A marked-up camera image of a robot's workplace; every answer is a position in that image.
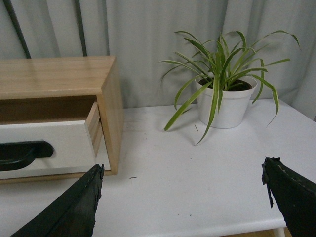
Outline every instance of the drawer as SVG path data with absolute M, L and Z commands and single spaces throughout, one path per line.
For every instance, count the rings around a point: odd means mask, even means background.
M 88 171 L 97 162 L 101 140 L 105 143 L 95 97 L 1 101 L 0 143 L 38 140 L 50 143 L 53 155 L 2 171 L 0 179 Z

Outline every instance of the black drawer handle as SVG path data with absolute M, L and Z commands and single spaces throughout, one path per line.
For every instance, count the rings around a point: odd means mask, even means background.
M 22 169 L 35 158 L 50 157 L 54 148 L 46 141 L 0 144 L 0 171 Z

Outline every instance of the wooden box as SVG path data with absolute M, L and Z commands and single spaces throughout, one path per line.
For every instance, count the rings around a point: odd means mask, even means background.
M 96 163 L 117 174 L 123 120 L 113 56 L 0 61 L 0 143 L 54 148 L 0 182 L 80 177 Z

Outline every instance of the wooden panel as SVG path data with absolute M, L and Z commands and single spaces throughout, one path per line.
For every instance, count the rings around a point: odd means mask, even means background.
M 98 149 L 98 154 L 96 155 L 96 163 L 104 165 L 105 170 L 111 171 L 109 158 L 108 158 L 108 151 L 105 145 L 103 133 L 101 134 L 101 142 Z
M 285 237 L 292 237 L 288 228 L 284 229 Z M 244 233 L 238 235 L 230 235 L 230 236 L 223 236 L 223 237 L 275 237 L 273 230 L 268 231 L 256 231 L 251 233 Z
M 112 56 L 0 61 L 0 100 L 95 95 Z
M 96 133 L 94 137 L 92 138 L 92 146 L 93 146 L 93 150 L 96 156 L 99 151 L 102 136 L 103 136 L 103 131 L 102 131 L 101 122 L 98 122 Z
M 102 94 L 97 94 L 97 101 L 111 172 L 117 174 L 124 113 L 116 61 L 102 87 Z
M 95 96 L 0 100 L 0 125 L 86 120 L 94 101 Z
M 97 132 L 99 120 L 100 114 L 98 109 L 98 102 L 94 102 L 86 119 L 86 124 L 88 126 L 91 139 L 95 136 L 95 133 Z
M 72 174 L 54 174 L 54 175 L 43 175 L 34 177 L 14 178 L 14 179 L 2 179 L 0 184 L 12 184 L 12 183 L 26 183 L 35 181 L 47 181 L 47 180 L 59 180 L 59 179 L 77 179 L 83 176 L 86 172 L 72 173 Z M 104 175 L 111 175 L 110 170 L 105 170 Z

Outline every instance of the white table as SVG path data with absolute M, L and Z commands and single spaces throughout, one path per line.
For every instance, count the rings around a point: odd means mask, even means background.
M 281 102 L 250 105 L 242 124 L 211 128 L 196 106 L 170 132 L 172 106 L 125 109 L 118 175 L 104 177 L 94 237 L 216 237 L 285 227 L 262 185 L 265 156 L 316 182 L 316 123 Z M 76 180 L 0 186 L 0 236 L 9 236 Z

